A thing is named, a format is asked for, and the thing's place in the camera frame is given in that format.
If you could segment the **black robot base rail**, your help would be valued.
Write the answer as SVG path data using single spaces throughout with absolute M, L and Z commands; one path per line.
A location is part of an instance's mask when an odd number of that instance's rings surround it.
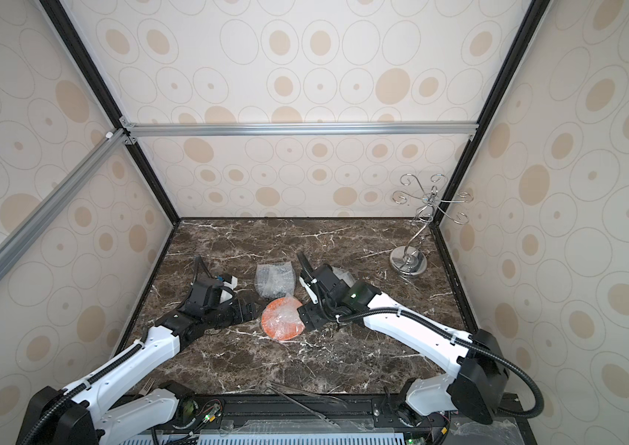
M 85 403 L 47 429 L 49 444 L 533 444 L 528 423 L 481 425 L 457 412 L 409 426 L 380 395 L 335 398 L 242 395 L 177 398 L 166 389 L 118 402 L 102 415 Z

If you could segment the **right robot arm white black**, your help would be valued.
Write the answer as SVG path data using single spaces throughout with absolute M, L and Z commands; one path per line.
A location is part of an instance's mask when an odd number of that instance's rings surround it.
M 470 334 L 434 322 L 369 283 L 359 280 L 348 285 L 328 264 L 314 268 L 305 256 L 299 261 L 299 281 L 311 299 L 299 309 L 307 329 L 360 324 L 403 343 L 442 369 L 440 376 L 414 378 L 404 384 L 397 408 L 406 422 L 443 411 L 457 411 L 483 425 L 492 424 L 498 415 L 531 419 L 543 413 L 539 386 L 505 359 L 492 333 L 480 329 Z M 503 405 L 511 376 L 517 376 L 533 394 L 530 409 Z

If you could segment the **diagonal aluminium rail left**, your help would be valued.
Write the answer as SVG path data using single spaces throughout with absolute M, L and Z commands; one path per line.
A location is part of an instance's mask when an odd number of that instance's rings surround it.
M 126 133 L 114 129 L 0 245 L 0 281 L 84 188 L 115 148 L 125 144 Z

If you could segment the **chrome mug tree stand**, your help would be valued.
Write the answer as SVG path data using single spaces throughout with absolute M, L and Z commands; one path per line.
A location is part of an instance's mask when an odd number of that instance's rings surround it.
M 448 178 L 444 174 L 433 174 L 429 180 L 430 186 L 424 187 L 415 174 L 403 174 L 400 178 L 403 189 L 395 190 L 392 193 L 392 201 L 399 206 L 409 206 L 412 202 L 417 205 L 410 221 L 411 226 L 416 228 L 414 235 L 409 238 L 405 245 L 390 252 L 390 266 L 401 276 L 421 276 L 427 269 L 427 257 L 421 246 L 437 214 L 454 224 L 465 225 L 469 222 L 466 213 L 459 211 L 455 216 L 452 216 L 442 209 L 442 205 L 472 202 L 472 194 L 459 192 L 451 200 L 445 200 L 442 197 L 442 186 L 447 183 Z

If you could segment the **horizontal aluminium rail back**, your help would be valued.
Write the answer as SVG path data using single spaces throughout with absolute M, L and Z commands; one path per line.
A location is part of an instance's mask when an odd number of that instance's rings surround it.
M 127 130 L 136 137 L 475 135 L 478 127 L 477 122 L 133 123 Z

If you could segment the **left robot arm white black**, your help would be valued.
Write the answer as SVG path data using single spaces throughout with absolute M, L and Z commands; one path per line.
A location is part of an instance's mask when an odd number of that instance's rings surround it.
M 236 286 L 234 276 L 195 280 L 184 300 L 128 349 L 63 389 L 38 391 L 29 401 L 17 443 L 118 444 L 171 421 L 181 401 L 170 390 L 156 389 L 123 405 L 118 401 L 208 331 L 258 319 L 263 300 Z

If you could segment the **bubble wrapped plate right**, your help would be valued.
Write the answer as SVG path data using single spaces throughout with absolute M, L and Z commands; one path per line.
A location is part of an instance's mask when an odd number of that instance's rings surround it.
M 349 271 L 338 267 L 333 267 L 332 270 L 338 279 L 343 280 L 348 287 L 353 287 L 356 280 Z

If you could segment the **bubble wrapped plate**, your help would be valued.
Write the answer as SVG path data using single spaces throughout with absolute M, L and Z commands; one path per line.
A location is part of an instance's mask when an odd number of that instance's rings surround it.
M 343 280 L 348 287 L 353 287 L 356 280 L 349 271 L 338 267 L 333 267 L 332 270 L 338 279 Z
M 259 264 L 256 269 L 255 287 L 266 300 L 276 300 L 295 292 L 295 273 L 290 261 L 274 264 Z

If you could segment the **bubble wrapped plate left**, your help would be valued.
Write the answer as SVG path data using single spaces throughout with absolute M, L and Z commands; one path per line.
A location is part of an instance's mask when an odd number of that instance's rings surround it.
M 255 287 L 266 300 L 276 300 L 295 292 L 295 273 L 290 261 L 274 264 L 259 264 L 256 269 Z

